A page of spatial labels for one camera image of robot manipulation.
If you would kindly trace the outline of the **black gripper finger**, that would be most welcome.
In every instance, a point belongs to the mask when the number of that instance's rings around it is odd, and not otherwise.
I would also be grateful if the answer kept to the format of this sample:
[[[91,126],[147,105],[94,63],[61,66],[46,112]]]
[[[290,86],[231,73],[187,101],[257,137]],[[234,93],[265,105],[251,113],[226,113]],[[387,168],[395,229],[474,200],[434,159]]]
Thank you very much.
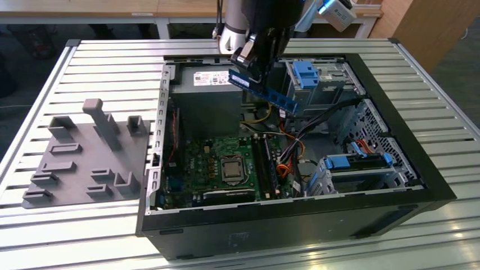
[[[254,54],[242,56],[242,47],[238,47],[231,56],[230,62],[238,69],[238,72],[251,81],[261,82],[262,75],[261,69],[257,62],[257,57]]]

